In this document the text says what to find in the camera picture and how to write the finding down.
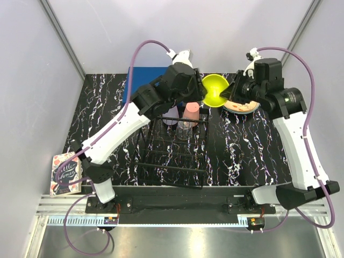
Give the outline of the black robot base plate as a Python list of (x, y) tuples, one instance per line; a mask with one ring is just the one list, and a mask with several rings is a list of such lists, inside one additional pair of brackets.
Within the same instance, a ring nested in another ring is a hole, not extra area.
[(275, 214), (269, 205), (250, 206), (246, 200), (252, 187), (116, 186), (115, 198), (102, 204), (89, 197), (86, 213), (119, 212), (121, 224), (149, 226), (231, 226), (245, 225), (239, 218)]

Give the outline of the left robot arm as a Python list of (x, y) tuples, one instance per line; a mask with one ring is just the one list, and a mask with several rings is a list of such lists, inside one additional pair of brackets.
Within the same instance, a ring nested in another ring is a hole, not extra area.
[(112, 212), (116, 207), (111, 182), (114, 172), (106, 164), (110, 154), (151, 120), (180, 102), (201, 101), (206, 93), (199, 70), (177, 62), (170, 65), (163, 75), (128, 94), (124, 107), (111, 121), (91, 138), (74, 145), (86, 177), (93, 182), (97, 206), (103, 212)]

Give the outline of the peach floral plate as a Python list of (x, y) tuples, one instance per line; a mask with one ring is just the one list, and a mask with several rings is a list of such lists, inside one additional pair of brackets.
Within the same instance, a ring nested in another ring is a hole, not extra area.
[(251, 101), (246, 104), (239, 104), (231, 101), (227, 101), (224, 106), (235, 111), (248, 111), (253, 109), (256, 105), (260, 105), (258, 102)]

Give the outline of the lilac plastic cup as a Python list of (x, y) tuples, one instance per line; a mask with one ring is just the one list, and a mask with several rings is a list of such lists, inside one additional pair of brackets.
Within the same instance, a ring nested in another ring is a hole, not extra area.
[(179, 112), (178, 112), (178, 107), (172, 107), (171, 109), (168, 110), (167, 113), (164, 113), (162, 115), (163, 123), (168, 125), (168, 126), (173, 126), (178, 123), (178, 120), (180, 118)]

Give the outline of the teal scalloped plate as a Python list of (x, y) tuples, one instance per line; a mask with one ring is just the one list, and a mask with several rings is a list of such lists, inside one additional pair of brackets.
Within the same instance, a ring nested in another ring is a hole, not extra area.
[(259, 105), (256, 105), (253, 109), (248, 110), (248, 111), (235, 111), (235, 110), (231, 110), (225, 106), (223, 106), (223, 109), (230, 112), (230, 113), (234, 113), (234, 114), (251, 114), (253, 113), (255, 110), (257, 110), (259, 108)]

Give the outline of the pink plastic cup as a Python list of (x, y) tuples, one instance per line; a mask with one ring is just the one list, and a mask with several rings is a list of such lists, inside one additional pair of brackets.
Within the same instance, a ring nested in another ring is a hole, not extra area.
[(183, 119), (193, 122), (193, 127), (198, 124), (197, 120), (199, 120), (199, 104), (197, 102), (189, 102), (186, 104), (183, 113)]

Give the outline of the yellow bowl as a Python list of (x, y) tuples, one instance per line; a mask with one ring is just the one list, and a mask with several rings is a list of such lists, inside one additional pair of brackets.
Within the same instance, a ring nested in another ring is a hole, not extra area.
[(220, 96), (220, 94), (229, 86), (227, 79), (225, 79), (222, 75), (206, 75), (202, 79), (202, 84), (207, 90), (207, 94), (202, 100), (205, 105), (211, 108), (219, 108), (227, 102), (227, 99)]

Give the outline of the clear drinking glass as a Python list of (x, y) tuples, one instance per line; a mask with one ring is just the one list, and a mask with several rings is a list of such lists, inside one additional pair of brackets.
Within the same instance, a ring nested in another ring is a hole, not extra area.
[(176, 136), (180, 140), (188, 140), (193, 134), (193, 122), (190, 121), (178, 121), (176, 128)]

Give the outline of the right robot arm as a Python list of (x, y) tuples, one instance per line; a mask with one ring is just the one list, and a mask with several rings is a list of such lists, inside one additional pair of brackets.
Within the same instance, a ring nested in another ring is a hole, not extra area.
[(323, 170), (309, 132), (303, 130), (310, 114), (303, 95), (297, 88), (285, 88), (279, 60), (251, 58), (220, 95), (239, 104), (260, 104), (280, 135), (292, 178), (290, 183), (254, 188), (244, 199), (248, 212), (256, 213), (264, 204), (291, 210), (339, 192), (338, 182), (331, 181)]

